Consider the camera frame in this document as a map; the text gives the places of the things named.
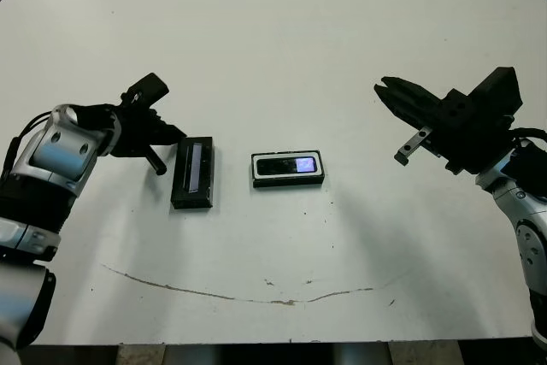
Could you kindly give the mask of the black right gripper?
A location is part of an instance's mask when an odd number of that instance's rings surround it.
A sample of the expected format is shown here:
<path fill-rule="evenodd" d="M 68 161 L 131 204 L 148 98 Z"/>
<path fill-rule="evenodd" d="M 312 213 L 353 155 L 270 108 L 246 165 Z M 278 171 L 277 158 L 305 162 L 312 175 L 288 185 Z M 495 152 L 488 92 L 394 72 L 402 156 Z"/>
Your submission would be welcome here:
<path fill-rule="evenodd" d="M 439 99 L 405 79 L 385 76 L 381 82 L 374 86 L 380 101 L 410 126 L 431 129 L 426 145 L 448 161 L 453 174 L 477 174 L 509 149 L 513 90 L 476 88 L 465 95 L 452 89 Z"/>

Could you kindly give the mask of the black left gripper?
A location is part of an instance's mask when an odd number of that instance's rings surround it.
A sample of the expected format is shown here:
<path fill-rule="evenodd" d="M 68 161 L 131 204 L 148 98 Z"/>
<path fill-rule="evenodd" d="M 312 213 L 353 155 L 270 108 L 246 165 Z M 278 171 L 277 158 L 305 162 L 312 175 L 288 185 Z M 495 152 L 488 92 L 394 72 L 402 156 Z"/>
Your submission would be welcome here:
<path fill-rule="evenodd" d="M 167 166 L 152 146 L 178 144 L 187 135 L 163 120 L 155 109 L 121 103 L 113 109 L 113 113 L 121 130 L 109 154 L 115 157 L 143 157 L 156 175 L 164 175 Z"/>

